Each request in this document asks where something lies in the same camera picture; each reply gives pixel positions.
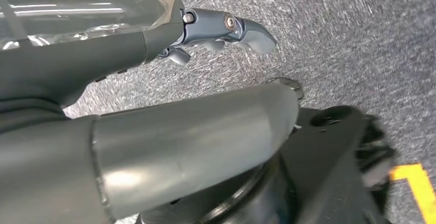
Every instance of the screw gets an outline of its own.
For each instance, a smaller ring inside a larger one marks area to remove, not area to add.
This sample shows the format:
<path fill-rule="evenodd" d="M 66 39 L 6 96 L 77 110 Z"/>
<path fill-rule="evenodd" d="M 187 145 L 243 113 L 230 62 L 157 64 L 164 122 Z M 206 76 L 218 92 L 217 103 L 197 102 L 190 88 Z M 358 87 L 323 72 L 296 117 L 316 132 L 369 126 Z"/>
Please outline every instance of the screw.
<path fill-rule="evenodd" d="M 228 30 L 233 31 L 235 28 L 234 17 L 230 14 L 226 14 L 226 16 L 224 17 L 224 25 Z"/>
<path fill-rule="evenodd" d="M 185 24 L 189 24 L 194 22 L 194 15 L 192 15 L 192 13 L 188 12 L 185 15 L 183 15 L 182 17 L 183 22 L 185 22 Z"/>

